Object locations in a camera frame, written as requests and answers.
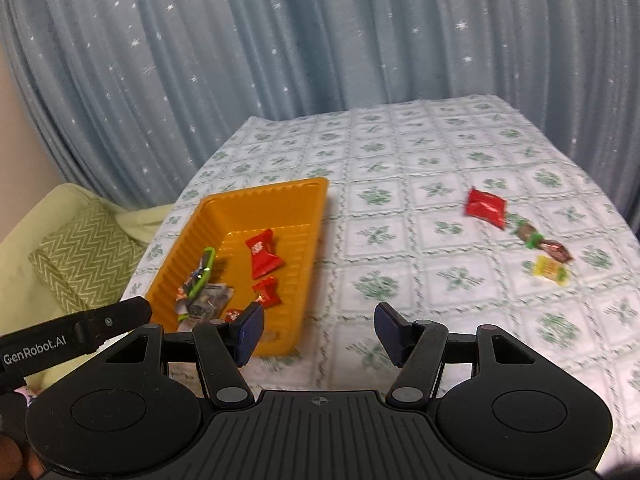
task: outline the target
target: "orange tray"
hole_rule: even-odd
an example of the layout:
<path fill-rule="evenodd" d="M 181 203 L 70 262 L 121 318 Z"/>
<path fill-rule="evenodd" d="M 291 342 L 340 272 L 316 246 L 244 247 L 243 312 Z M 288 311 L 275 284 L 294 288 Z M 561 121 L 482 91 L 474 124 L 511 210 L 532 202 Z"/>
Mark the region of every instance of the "orange tray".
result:
<path fill-rule="evenodd" d="M 254 355 L 293 351 L 305 315 L 327 186 L 325 178 L 308 178 L 204 198 L 146 294 L 153 311 L 151 321 L 166 332 L 176 332 L 176 292 L 198 267 L 205 247 L 216 250 L 209 281 L 234 289 L 224 312 L 246 308 L 255 299 L 252 285 L 258 280 L 251 278 L 251 252 L 244 241 L 271 228 L 276 254 L 285 263 L 271 273 L 278 279 L 282 304 L 264 311 L 264 332 Z"/>

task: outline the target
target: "curtain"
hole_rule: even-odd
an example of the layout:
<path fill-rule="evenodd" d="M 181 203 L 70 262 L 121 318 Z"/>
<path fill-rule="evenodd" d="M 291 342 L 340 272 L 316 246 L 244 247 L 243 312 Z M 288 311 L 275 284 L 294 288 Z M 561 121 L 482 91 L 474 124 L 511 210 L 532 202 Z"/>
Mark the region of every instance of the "curtain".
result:
<path fill-rule="evenodd" d="M 72 182 L 172 202 L 250 115 L 496 94 L 640 227 L 640 0 L 1 0 Z"/>

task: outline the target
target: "table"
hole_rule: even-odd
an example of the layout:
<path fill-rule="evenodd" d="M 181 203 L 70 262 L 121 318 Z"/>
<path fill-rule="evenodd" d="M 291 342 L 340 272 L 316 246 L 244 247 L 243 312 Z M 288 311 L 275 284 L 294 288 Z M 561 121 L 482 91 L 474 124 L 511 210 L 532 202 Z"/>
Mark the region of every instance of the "table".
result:
<path fill-rule="evenodd" d="M 206 195 L 312 176 L 330 181 L 305 330 L 296 352 L 252 358 L 251 387 L 388 389 L 398 373 L 373 308 L 451 332 L 493 323 L 596 391 L 614 435 L 602 467 L 640 456 L 638 242 L 598 186 L 494 96 L 380 105 L 290 121 L 249 118 L 185 188 L 125 298 L 143 295 Z M 468 190 L 508 200 L 504 231 L 463 215 Z M 575 257 L 561 288 L 533 276 L 521 218 Z M 469 377 L 446 367 L 440 394 Z M 194 372 L 174 370 L 192 387 Z"/>

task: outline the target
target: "checkered tablecloth pattern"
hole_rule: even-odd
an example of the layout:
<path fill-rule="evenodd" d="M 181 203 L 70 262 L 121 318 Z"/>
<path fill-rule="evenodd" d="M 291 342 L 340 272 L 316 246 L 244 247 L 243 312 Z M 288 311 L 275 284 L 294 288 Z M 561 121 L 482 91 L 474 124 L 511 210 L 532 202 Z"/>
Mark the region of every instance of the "checkered tablecloth pattern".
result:
<path fill-rule="evenodd" d="M 255 390 L 385 391 L 398 371 L 372 315 L 388 301 L 451 332 L 513 333 L 609 405 L 602 467 L 640 456 L 638 242 L 598 186 L 494 96 L 249 118 L 185 188 L 125 297 L 146 292 L 204 196 L 310 176 L 330 187 L 306 329 L 292 355 L 243 369 Z M 504 231 L 463 215 L 472 186 L 508 200 Z M 514 236 L 520 218 L 568 247 L 568 286 L 532 275 L 538 252 Z M 442 392 L 468 375 L 447 367 Z"/>

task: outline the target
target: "chevron pattern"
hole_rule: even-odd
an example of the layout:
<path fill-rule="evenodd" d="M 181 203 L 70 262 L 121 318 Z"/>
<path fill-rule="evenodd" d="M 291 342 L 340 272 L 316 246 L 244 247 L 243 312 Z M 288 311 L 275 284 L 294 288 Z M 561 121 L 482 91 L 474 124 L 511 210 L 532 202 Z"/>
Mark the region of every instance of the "chevron pattern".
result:
<path fill-rule="evenodd" d="M 72 313 L 118 301 L 144 251 L 93 200 L 43 238 L 29 261 L 63 310 Z"/>

